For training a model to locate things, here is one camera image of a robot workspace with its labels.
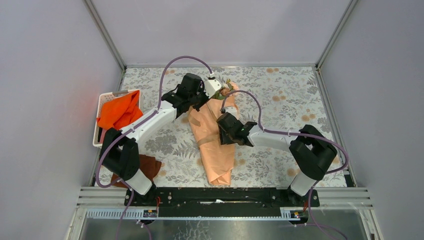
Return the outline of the tan satin ribbon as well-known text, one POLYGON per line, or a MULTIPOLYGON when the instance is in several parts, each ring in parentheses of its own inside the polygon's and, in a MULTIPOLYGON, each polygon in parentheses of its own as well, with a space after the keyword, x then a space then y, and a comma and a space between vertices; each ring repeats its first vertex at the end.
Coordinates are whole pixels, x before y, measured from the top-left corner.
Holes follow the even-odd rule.
POLYGON ((191 131, 199 147, 204 144, 219 143, 220 137, 216 120, 215 115, 210 112, 191 111, 188 114, 191 131))

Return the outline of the beige kraft wrapping paper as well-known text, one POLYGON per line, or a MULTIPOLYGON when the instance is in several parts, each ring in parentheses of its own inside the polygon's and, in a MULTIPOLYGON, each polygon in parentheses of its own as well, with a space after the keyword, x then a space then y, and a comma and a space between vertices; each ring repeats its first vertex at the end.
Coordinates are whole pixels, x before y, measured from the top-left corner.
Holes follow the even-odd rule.
POLYGON ((200 110, 188 110, 188 122, 199 147, 207 181, 214 186, 231 184, 236 147, 234 144, 221 144, 217 119, 222 115, 223 97, 238 89, 236 83, 231 82, 224 86, 217 99, 210 99, 200 110))

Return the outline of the pink fake flower bouquet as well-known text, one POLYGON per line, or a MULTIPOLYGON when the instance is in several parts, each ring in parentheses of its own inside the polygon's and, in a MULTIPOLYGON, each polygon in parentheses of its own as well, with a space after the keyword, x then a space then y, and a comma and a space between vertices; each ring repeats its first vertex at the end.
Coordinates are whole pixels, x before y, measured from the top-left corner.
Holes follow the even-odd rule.
POLYGON ((239 90, 238 85, 235 82, 233 82, 230 78, 228 78, 223 83, 222 88, 212 96, 212 99, 223 100, 226 96, 230 94, 230 92, 237 91, 237 90, 239 90))

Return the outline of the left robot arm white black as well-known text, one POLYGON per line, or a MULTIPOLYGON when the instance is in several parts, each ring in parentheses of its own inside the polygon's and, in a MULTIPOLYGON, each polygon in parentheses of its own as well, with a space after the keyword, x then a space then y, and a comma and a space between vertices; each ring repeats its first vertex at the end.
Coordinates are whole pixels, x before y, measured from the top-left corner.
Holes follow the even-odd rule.
POLYGON ((203 80, 196 74, 186 73, 175 89, 161 95, 155 108, 121 129, 111 127, 106 131, 99 165, 117 175, 116 182, 136 192, 135 197, 142 205, 152 204, 154 184, 140 170, 140 147, 155 132, 191 108, 198 111, 220 88, 221 84, 213 77, 203 80))

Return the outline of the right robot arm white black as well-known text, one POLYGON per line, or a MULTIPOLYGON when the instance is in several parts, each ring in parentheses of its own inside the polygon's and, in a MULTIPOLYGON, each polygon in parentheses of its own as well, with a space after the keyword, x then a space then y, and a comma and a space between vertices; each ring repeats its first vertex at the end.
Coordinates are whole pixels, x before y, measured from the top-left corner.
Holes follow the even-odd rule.
POLYGON ((290 152, 300 168, 287 191, 287 201, 301 205, 311 187, 324 178, 338 151, 314 126, 305 125, 299 132, 283 134, 278 130, 261 129, 256 122, 242 123, 229 112, 217 119, 222 145, 268 147, 290 152))

